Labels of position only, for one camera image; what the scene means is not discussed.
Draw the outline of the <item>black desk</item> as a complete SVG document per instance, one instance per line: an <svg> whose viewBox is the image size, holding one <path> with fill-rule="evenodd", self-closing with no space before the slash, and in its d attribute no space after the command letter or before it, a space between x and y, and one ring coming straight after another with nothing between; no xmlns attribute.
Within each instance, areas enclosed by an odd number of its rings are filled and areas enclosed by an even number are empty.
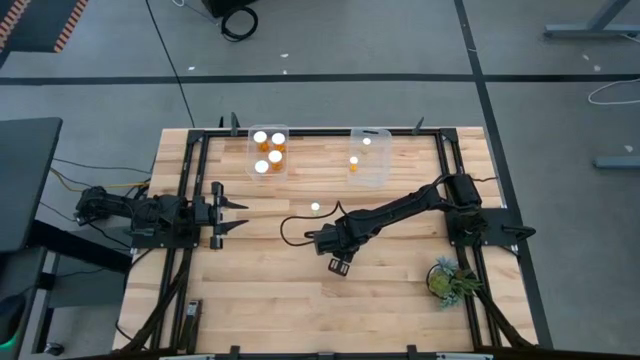
<svg viewBox="0 0 640 360"><path fill-rule="evenodd" d="M62 124L55 117L0 121L0 253L38 243L35 216Z"/></svg>

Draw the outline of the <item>black rectangular device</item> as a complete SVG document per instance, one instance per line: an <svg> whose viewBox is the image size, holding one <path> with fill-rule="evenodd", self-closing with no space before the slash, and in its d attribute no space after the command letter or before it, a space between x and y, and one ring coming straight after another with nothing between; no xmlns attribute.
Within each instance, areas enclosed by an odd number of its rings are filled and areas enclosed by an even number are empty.
<svg viewBox="0 0 640 360"><path fill-rule="evenodd" d="M190 301L187 307L178 349L188 355L193 355L196 351L202 309L201 299Z"/></svg>

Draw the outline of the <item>grey table foot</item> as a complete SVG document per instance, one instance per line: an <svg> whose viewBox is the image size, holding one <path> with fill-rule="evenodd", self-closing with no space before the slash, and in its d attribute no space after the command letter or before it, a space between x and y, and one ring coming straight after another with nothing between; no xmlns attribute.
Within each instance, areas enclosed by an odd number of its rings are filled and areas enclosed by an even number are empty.
<svg viewBox="0 0 640 360"><path fill-rule="evenodd" d="M600 156L593 160L599 169L632 169L640 170L640 156Z"/></svg>

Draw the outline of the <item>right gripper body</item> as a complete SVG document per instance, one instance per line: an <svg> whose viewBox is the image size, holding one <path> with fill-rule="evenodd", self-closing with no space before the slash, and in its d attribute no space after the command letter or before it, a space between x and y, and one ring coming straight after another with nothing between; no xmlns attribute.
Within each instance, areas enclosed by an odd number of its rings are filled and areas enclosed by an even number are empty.
<svg viewBox="0 0 640 360"><path fill-rule="evenodd" d="M346 277L353 258L353 251L350 249L345 227L324 224L320 230L313 234L313 241L318 255L331 254L333 256L329 262L328 270Z"/></svg>

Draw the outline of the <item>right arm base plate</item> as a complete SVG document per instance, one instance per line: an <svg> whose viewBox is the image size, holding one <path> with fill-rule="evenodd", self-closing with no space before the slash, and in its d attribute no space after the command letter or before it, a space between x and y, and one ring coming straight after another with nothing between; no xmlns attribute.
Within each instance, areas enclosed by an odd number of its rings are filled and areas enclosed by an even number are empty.
<svg viewBox="0 0 640 360"><path fill-rule="evenodd" d="M489 208L476 212L445 214L449 240L455 246L516 245L514 224L507 209Z"/></svg>

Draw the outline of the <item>clear plastic bin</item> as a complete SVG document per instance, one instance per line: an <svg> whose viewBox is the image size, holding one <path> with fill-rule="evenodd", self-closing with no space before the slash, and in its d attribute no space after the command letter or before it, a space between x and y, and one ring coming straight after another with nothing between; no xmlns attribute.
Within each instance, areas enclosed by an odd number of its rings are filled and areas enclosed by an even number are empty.
<svg viewBox="0 0 640 360"><path fill-rule="evenodd" d="M365 146L362 140L368 137L371 144ZM392 155L392 135L382 128L356 127L351 129L348 155L348 182L352 185L381 187L389 176ZM349 171L349 159L359 158L358 170Z"/></svg>
<svg viewBox="0 0 640 360"><path fill-rule="evenodd" d="M253 140L253 134L256 131L264 131L268 136L269 150L267 152L260 152L256 148L256 144ZM272 144L271 137L274 133L283 133L286 136L286 151L284 155L284 164L281 172L274 172L271 169L271 163L269 162L268 155L271 151L275 150ZM255 182L267 183L267 182L284 182L288 177L288 155L289 155L289 128L283 124L269 124L269 125L255 125L248 129L246 143L246 161L245 171L249 177ZM270 163L270 170L267 174L259 175L255 173L254 165L259 160L266 160Z"/></svg>

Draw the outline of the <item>black mat orange striped edge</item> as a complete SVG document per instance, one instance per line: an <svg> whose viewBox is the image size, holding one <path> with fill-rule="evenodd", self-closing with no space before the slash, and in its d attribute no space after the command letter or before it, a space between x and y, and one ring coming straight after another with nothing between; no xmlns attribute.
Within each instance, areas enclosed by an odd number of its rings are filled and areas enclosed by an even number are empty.
<svg viewBox="0 0 640 360"><path fill-rule="evenodd" d="M89 0L0 0L0 53L60 53Z"/></svg>

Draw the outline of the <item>artificial succulent plant pot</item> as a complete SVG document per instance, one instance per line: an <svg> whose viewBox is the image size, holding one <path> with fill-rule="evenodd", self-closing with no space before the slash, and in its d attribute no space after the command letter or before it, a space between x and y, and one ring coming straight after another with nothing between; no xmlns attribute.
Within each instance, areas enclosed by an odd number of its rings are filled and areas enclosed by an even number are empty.
<svg viewBox="0 0 640 360"><path fill-rule="evenodd" d="M463 269L446 257L436 259L427 273L426 284L429 292L440 300L442 309L457 306L482 289L482 282L471 269Z"/></svg>

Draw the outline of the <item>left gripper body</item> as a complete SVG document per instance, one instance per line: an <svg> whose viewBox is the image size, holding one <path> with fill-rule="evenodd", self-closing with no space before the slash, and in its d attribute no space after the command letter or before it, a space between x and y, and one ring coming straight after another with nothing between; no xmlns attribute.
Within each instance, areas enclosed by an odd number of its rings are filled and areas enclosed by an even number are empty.
<svg viewBox="0 0 640 360"><path fill-rule="evenodd" d="M220 203L222 196L223 186L220 182L214 181L211 183L211 192L213 195L213 202L207 203L204 196L193 197L193 223L196 227L211 226L213 228L213 235L210 237L209 248L221 249L222 239L217 233L221 220Z"/></svg>

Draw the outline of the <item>black box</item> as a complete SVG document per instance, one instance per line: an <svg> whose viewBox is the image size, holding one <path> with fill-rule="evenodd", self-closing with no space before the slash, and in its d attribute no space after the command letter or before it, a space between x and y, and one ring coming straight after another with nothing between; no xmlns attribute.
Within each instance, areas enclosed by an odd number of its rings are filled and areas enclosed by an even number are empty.
<svg viewBox="0 0 640 360"><path fill-rule="evenodd" d="M231 10L245 7L257 0L201 0L206 10L214 17L223 17Z"/></svg>

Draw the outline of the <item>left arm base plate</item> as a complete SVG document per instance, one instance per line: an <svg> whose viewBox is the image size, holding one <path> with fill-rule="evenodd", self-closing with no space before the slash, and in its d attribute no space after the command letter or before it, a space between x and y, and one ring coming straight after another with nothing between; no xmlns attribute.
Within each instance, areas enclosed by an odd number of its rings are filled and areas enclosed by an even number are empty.
<svg viewBox="0 0 640 360"><path fill-rule="evenodd" d="M199 243L200 227L180 211L137 215L132 225L130 235L135 248L195 248Z"/></svg>

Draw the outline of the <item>grey table leg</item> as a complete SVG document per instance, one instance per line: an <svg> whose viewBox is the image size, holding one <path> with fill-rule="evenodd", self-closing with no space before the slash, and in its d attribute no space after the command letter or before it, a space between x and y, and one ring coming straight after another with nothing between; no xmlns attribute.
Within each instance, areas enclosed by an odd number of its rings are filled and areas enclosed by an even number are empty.
<svg viewBox="0 0 640 360"><path fill-rule="evenodd" d="M640 25L613 24L612 21L631 2L631 0L608 0L596 14L585 23L549 24L544 27L543 35L554 36L629 36L640 35Z"/></svg>

